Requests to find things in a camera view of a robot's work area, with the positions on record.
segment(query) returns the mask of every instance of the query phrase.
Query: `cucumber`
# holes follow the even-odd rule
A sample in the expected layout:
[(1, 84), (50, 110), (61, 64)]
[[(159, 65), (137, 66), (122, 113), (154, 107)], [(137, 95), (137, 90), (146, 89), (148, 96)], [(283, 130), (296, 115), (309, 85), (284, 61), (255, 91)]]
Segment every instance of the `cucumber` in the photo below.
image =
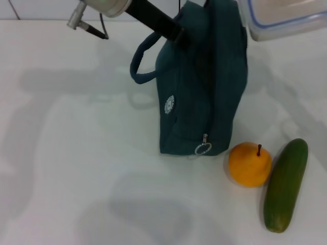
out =
[(272, 171), (264, 202), (264, 220), (271, 232), (284, 232), (292, 219), (296, 199), (308, 161), (303, 139), (289, 142)]

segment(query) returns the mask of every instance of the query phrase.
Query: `white surface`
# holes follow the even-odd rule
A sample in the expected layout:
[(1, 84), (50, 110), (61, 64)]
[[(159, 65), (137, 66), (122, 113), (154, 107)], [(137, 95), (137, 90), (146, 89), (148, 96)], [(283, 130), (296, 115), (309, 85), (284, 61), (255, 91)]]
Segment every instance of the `white surface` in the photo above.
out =
[[(171, 17), (174, 17), (178, 13), (178, 0), (149, 1)], [(205, 2), (205, 0), (192, 1), (198, 4)], [(12, 3), (21, 19), (69, 19), (77, 6), (78, 0), (12, 0)], [(99, 14), (89, 7), (86, 9), (83, 19), (99, 20)], [(124, 13), (110, 20), (133, 20), (133, 18)]]
[(2, 21), (0, 32), (1, 245), (326, 244), (327, 30), (249, 44), (231, 146), (275, 155), (299, 135), (311, 149), (284, 234), (264, 228), (263, 190), (232, 183), (225, 154), (158, 153), (155, 82), (129, 75), (145, 26), (111, 23), (109, 41), (65, 21)]

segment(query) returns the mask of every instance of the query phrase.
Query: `black cable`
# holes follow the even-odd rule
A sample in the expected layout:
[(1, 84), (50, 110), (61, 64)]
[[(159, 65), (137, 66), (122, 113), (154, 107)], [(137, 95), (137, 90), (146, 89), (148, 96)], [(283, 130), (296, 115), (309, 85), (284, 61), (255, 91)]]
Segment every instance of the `black cable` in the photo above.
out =
[(102, 13), (100, 13), (100, 21), (101, 21), (101, 25), (102, 25), (102, 28), (103, 28), (104, 35), (105, 35), (106, 39), (109, 39), (109, 36), (108, 36), (107, 30), (106, 30), (106, 27), (104, 25)]
[(11, 0), (8, 0), (8, 2), (9, 2), (9, 4), (10, 4), (10, 7), (12, 8), (12, 10), (14, 11), (14, 13), (15, 13), (17, 19), (20, 20), (19, 15), (18, 15), (18, 13), (17, 13), (17, 11), (16, 11), (14, 5), (12, 4)]

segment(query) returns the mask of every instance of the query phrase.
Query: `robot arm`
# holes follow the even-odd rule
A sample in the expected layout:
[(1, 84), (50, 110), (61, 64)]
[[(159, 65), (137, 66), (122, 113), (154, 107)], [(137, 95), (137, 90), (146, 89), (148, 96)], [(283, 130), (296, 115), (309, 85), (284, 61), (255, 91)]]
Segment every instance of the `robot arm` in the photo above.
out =
[(82, 16), (87, 6), (111, 18), (127, 12), (155, 32), (173, 42), (185, 37), (183, 27), (147, 0), (81, 0), (67, 24), (69, 27), (74, 30), (76, 27), (81, 27), (100, 38), (108, 39), (106, 31), (103, 34), (82, 21)]

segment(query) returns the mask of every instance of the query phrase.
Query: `bag handle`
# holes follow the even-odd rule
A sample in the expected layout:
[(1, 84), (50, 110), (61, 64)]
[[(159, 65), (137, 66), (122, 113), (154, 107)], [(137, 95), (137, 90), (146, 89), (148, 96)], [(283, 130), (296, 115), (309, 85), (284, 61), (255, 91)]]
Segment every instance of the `bag handle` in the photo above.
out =
[(148, 36), (141, 45), (137, 48), (136, 53), (132, 59), (131, 66), (130, 66), (130, 73), (132, 78), (135, 80), (138, 84), (144, 84), (147, 83), (153, 79), (155, 79), (158, 75), (158, 71), (152, 71), (145, 74), (138, 74), (138, 68), (141, 64), (144, 52), (151, 48), (159, 39), (161, 35), (158, 33), (152, 33), (150, 36)]

